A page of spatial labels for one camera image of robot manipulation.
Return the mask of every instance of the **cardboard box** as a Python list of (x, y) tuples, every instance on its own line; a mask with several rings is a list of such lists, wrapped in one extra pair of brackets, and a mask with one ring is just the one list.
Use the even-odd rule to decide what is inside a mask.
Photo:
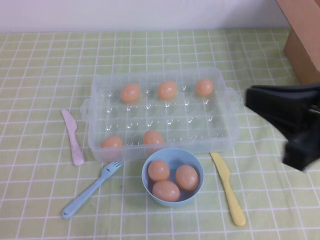
[(277, 0), (292, 30), (284, 53), (303, 85), (320, 82), (320, 0)]

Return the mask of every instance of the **green checkered tablecloth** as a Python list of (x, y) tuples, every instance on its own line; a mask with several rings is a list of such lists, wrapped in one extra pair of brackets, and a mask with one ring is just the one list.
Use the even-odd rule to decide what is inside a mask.
[[(95, 75), (216, 66), (243, 99), (253, 84), (297, 84), (282, 49), (288, 29), (0, 34), (0, 239), (318, 240), (320, 163), (301, 173), (281, 164), (283, 136), (248, 110), (221, 156), (247, 218), (236, 227), (212, 160), (181, 208), (154, 202), (128, 162), (71, 219), (61, 210), (99, 176), (80, 106)], [(76, 118), (86, 162), (72, 165), (60, 110)]]

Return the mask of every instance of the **plastic egg tray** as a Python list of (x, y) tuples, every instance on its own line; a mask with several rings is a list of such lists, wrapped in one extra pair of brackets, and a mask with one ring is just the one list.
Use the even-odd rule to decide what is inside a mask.
[[(214, 84), (208, 97), (196, 93), (196, 83), (204, 78)], [(158, 86), (168, 80), (177, 84), (177, 94), (162, 100), (157, 95)], [(128, 83), (141, 89), (139, 100), (130, 104), (120, 97)], [(226, 87), (220, 70), (202, 67), (99, 76), (92, 82), (90, 99), (80, 110), (89, 123), (88, 145), (98, 161), (134, 161), (149, 157), (153, 153), (150, 149), (175, 147), (192, 154), (231, 149), (239, 134), (234, 113), (237, 100), (239, 95)], [(148, 130), (160, 132), (164, 144), (143, 144)], [(110, 136), (119, 136), (123, 147), (100, 148)]]

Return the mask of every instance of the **brown egg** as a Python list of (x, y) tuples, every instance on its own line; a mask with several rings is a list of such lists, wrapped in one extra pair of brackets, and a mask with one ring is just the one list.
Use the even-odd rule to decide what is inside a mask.
[(167, 180), (170, 176), (170, 168), (165, 161), (156, 160), (150, 163), (148, 175), (155, 182)]
[(200, 96), (207, 97), (214, 91), (214, 84), (207, 78), (201, 79), (196, 83), (195, 91)]
[(121, 91), (121, 99), (125, 103), (133, 103), (140, 97), (140, 87), (136, 83), (125, 85)]
[(152, 188), (152, 194), (163, 201), (176, 202), (180, 197), (180, 190), (171, 181), (158, 181)]
[(158, 87), (158, 96), (167, 100), (173, 98), (177, 94), (177, 84), (174, 81), (165, 81)]
[(122, 147), (123, 143), (119, 136), (110, 136), (106, 138), (100, 145), (101, 148), (116, 148)]
[(155, 130), (148, 130), (143, 136), (143, 144), (163, 144), (164, 138), (161, 133)]
[(180, 188), (186, 191), (193, 191), (199, 185), (197, 171), (190, 165), (180, 166), (175, 173), (175, 180)]

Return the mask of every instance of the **blue fork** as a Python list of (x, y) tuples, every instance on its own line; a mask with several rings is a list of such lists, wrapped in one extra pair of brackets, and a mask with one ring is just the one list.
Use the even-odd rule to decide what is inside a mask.
[(113, 161), (110, 162), (108, 165), (104, 166), (101, 170), (100, 177), (90, 186), (88, 187), (83, 193), (77, 196), (72, 202), (68, 204), (68, 206), (63, 209), (61, 216), (64, 219), (71, 218), (76, 211), (82, 206), (82, 204), (87, 201), (87, 199), (100, 187), (100, 185), (108, 179), (112, 174), (115, 173), (124, 163), (121, 161)]

